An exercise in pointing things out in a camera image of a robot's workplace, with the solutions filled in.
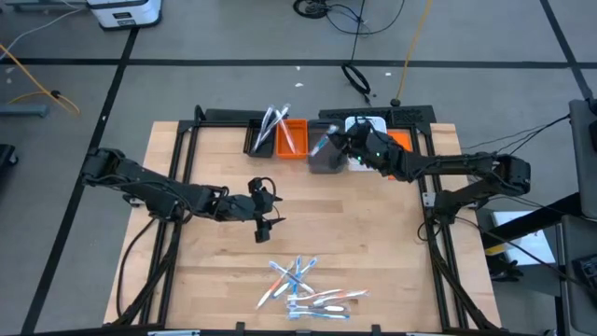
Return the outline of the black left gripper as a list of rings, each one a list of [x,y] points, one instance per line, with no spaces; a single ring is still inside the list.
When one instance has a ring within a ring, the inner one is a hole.
[[[246,221],[256,219],[255,239],[257,243],[270,240],[271,223],[262,220],[264,214],[272,211],[278,197],[265,188],[256,189],[246,195],[230,195],[218,204],[219,221]]]

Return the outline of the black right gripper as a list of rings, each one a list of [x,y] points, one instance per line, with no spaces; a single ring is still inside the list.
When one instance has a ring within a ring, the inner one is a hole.
[[[332,145],[344,156],[394,180],[407,180],[403,172],[406,155],[410,154],[387,133],[375,131],[370,123],[353,124],[346,139],[332,140]]]

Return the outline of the blue white toothbrush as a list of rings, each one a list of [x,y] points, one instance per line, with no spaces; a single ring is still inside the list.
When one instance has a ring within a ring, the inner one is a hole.
[[[300,269],[301,262],[302,262],[302,256],[298,255],[296,258],[296,263],[295,263],[295,277],[297,279],[300,279],[300,277],[301,277],[301,269]],[[297,282],[293,282],[291,293],[293,295],[297,295],[297,293],[298,293],[298,283]]]
[[[301,311],[290,312],[288,314],[289,319],[298,319],[303,316],[324,318],[324,319],[333,319],[333,320],[348,320],[350,318],[348,315],[335,315],[335,314],[316,313],[316,312],[301,312]]]
[[[336,133],[338,131],[338,129],[339,129],[338,126],[331,124],[327,128],[327,130],[322,134],[320,139],[315,142],[313,149],[310,151],[310,156],[314,157],[329,142],[329,136],[331,134]]]
[[[309,263],[301,270],[301,277],[306,274],[315,264],[317,263],[317,258],[312,258]],[[288,280],[286,283],[281,285],[276,291],[272,294],[274,299],[277,299],[281,294],[283,294],[289,287],[292,287],[293,282]]]

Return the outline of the purple white toothbrush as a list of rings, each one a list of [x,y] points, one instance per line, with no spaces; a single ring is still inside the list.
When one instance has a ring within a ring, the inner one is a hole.
[[[260,145],[263,143],[264,139],[267,137],[266,133],[267,133],[269,127],[273,124],[273,118],[275,117],[274,111],[275,111],[274,105],[270,105],[267,108],[264,118],[261,122],[259,132],[257,134],[256,142],[253,144],[253,147],[252,147],[253,152],[256,152],[258,150]]]
[[[276,115],[276,110],[282,110],[282,108],[281,108],[281,109],[278,109],[278,108],[275,106],[275,111],[274,111],[274,113],[275,113],[275,117],[273,118],[273,124],[272,124],[272,125],[269,127],[269,129],[268,129],[268,131],[267,131],[267,133],[266,133],[267,137],[270,135],[270,133],[271,133],[271,132],[274,130],[274,127],[276,126],[276,123],[277,123],[277,115]]]
[[[312,287],[310,287],[309,285],[307,285],[306,283],[304,283],[303,281],[298,279],[294,274],[292,274],[287,269],[281,267],[276,262],[269,261],[269,265],[270,265],[270,267],[272,267],[274,270],[278,271],[283,276],[288,277],[294,284],[302,287],[303,289],[305,289],[307,292],[309,292],[311,294],[315,294],[315,290]]]
[[[341,305],[324,305],[324,306],[313,306],[313,305],[298,305],[298,304],[287,304],[286,308],[291,312],[306,311],[315,313],[348,313],[349,308]]]

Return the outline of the grey plastic bin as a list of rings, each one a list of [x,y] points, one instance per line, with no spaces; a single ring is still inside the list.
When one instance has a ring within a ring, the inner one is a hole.
[[[329,142],[325,143],[314,156],[311,155],[331,125],[343,129],[344,121],[340,119],[312,119],[308,121],[307,161],[312,174],[338,174],[347,163],[346,156]]]

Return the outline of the white perforated plastic basket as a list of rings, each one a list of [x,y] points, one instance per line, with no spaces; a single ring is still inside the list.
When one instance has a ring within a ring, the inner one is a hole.
[[[387,133],[386,121],[382,117],[373,116],[352,116],[348,117],[344,121],[345,130],[348,131],[356,123],[370,123],[375,131]],[[348,159],[348,169],[352,172],[371,172],[371,168],[367,168],[366,165],[361,164],[357,159]]]

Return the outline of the orange plastic basket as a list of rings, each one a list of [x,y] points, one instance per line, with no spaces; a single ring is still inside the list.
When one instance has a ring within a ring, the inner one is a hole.
[[[286,119],[285,125],[290,132],[295,151],[287,143],[284,129],[276,127],[276,156],[280,159],[305,159],[308,153],[308,123],[306,119]]]

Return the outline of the orange flat plastic lid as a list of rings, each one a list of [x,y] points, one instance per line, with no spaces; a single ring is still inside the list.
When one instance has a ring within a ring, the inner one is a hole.
[[[410,135],[406,130],[390,130],[388,135],[391,136],[399,145],[407,151],[412,151],[412,143]]]

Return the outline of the black perforated plastic tray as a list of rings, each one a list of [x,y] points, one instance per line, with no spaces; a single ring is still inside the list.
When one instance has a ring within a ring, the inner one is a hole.
[[[319,111],[318,117],[320,119],[380,117],[385,120],[387,126],[437,122],[431,105],[324,109]]]

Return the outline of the white board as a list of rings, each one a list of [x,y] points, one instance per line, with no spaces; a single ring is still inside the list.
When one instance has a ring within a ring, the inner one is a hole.
[[[494,226],[499,227],[511,220],[526,216],[528,214],[530,214],[530,211],[497,211],[493,212],[491,217]],[[513,243],[525,249],[527,252],[547,264],[556,263],[551,248],[549,247],[548,240],[543,231],[529,233],[522,238],[514,240]],[[491,247],[486,250],[486,255],[491,257],[505,257],[507,261],[516,261],[518,266],[539,265],[538,261],[529,257],[527,254],[511,244],[502,244]]]

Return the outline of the white box appliance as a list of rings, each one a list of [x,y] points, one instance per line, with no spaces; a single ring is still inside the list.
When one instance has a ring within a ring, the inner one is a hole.
[[[86,0],[104,30],[141,28],[161,20],[163,0]]]

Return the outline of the black chair caster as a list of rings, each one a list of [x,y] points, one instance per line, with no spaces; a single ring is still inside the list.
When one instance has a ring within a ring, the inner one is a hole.
[[[0,144],[0,171],[19,162],[15,150],[16,148],[12,145]]]

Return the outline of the grey metal bar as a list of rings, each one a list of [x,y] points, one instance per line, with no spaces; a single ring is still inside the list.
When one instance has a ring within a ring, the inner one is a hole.
[[[26,116],[37,116],[44,118],[49,113],[49,107],[47,105],[35,105],[35,104],[2,104],[0,105],[0,116],[7,117],[26,117]]]

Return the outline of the grey furniture panel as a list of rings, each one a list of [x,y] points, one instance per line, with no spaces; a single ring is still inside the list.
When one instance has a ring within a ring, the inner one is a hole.
[[[575,280],[573,261],[597,257],[597,222],[583,218],[562,217],[562,257],[565,272]],[[568,317],[573,329],[590,336],[597,336],[597,300],[580,286],[566,281]]]

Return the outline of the black aluminium table frame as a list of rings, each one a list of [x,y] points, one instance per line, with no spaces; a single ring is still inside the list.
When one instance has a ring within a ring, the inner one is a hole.
[[[201,334],[327,333],[379,326],[385,333],[472,327],[445,280],[436,280],[424,239],[422,187],[376,172],[345,170],[314,175],[296,159],[254,159],[243,153],[241,127],[202,126],[193,133],[178,121],[155,122],[145,166],[192,183],[246,192],[261,176],[279,202],[276,225],[257,243],[254,222],[217,223],[194,218],[176,228],[151,224],[144,208],[132,210],[123,248],[125,276],[111,302],[129,304],[146,281],[153,253],[179,238],[174,270],[163,277],[146,320]],[[296,258],[313,261],[306,282],[317,290],[362,290],[349,301],[346,320],[289,319],[285,300],[265,299],[277,267]]]

